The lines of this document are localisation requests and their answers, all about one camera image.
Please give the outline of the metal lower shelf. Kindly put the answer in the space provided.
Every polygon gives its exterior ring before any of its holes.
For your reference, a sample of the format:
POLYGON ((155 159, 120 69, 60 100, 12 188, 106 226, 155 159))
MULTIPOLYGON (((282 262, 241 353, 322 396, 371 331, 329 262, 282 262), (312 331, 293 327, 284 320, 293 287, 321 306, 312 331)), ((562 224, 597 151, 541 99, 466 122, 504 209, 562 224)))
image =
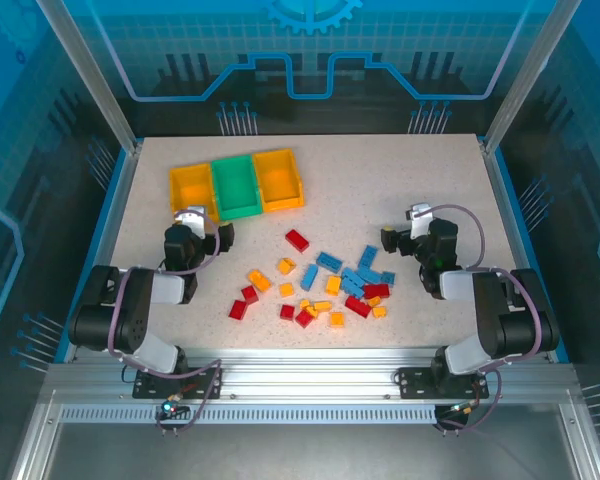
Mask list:
POLYGON ((69 424, 45 480, 576 480, 547 415, 482 432, 429 426, 220 425, 175 437, 140 425, 69 424))

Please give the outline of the aluminium frame post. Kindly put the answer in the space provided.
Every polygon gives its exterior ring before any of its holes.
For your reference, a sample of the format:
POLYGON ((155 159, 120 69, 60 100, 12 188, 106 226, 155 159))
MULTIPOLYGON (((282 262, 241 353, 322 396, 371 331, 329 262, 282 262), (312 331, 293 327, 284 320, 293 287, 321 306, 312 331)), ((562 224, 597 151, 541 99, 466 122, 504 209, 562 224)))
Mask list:
POLYGON ((483 150, 486 156, 495 155, 496 149, 511 127, 538 77, 545 69, 581 2, 582 0, 555 0, 553 9, 547 16, 510 90, 487 130, 483 141, 483 150))
POLYGON ((116 140, 127 154, 135 155, 138 148, 135 134, 63 0, 36 0, 36 3, 116 140))

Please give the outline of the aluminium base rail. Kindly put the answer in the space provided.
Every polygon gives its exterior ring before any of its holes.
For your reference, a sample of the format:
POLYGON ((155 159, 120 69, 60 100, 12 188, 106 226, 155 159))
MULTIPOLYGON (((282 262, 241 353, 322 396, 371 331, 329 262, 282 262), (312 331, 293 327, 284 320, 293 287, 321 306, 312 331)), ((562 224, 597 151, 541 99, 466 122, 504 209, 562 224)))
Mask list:
MULTIPOLYGON (((396 404, 400 367, 429 367, 432 348, 189 348, 190 365, 222 361, 222 404, 396 404)), ((42 403, 123 404, 131 388, 111 356, 78 349, 75 361, 49 367, 42 403)), ((505 404, 566 404, 582 397, 575 369, 546 355, 501 367, 505 404)))

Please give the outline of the green plastic bin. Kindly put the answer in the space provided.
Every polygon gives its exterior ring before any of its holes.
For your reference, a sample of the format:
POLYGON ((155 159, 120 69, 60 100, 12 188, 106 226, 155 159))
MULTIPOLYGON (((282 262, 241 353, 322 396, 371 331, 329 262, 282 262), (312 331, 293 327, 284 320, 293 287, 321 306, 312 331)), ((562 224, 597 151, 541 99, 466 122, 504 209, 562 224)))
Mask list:
POLYGON ((218 214, 230 221, 263 212, 252 157, 241 155, 211 163, 218 214))

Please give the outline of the aluminium table side rail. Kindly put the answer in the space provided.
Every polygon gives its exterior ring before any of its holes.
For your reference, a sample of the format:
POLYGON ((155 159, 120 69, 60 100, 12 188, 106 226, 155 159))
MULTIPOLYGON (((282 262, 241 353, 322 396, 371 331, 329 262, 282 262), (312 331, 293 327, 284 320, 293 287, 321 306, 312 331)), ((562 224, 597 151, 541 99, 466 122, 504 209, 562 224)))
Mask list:
POLYGON ((491 182, 504 230, 517 268, 531 268, 539 277, 543 293, 550 301, 531 238, 523 219, 511 176, 499 147, 488 153, 484 137, 478 137, 485 167, 491 182))
POLYGON ((78 279, 65 329, 54 357, 55 363, 70 362, 75 353, 68 338, 69 324, 78 306, 82 291, 86 285, 91 269, 95 265, 108 265, 116 245, 126 203, 131 190, 133 177, 140 157, 142 144, 135 153, 122 150, 116 161, 109 186, 102 204, 95 230, 87 251, 86 259, 78 279))

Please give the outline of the yellow plastic bin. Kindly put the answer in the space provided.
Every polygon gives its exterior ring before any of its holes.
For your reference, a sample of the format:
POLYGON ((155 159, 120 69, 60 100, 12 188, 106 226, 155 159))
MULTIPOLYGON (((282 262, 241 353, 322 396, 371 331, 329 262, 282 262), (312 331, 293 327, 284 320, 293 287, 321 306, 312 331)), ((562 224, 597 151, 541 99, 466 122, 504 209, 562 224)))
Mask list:
POLYGON ((220 220, 210 163, 173 168, 169 171, 171 210, 191 206, 204 206, 206 214, 214 221, 220 220))
POLYGON ((291 149, 257 152, 252 161, 265 213, 303 207, 303 182, 291 149))

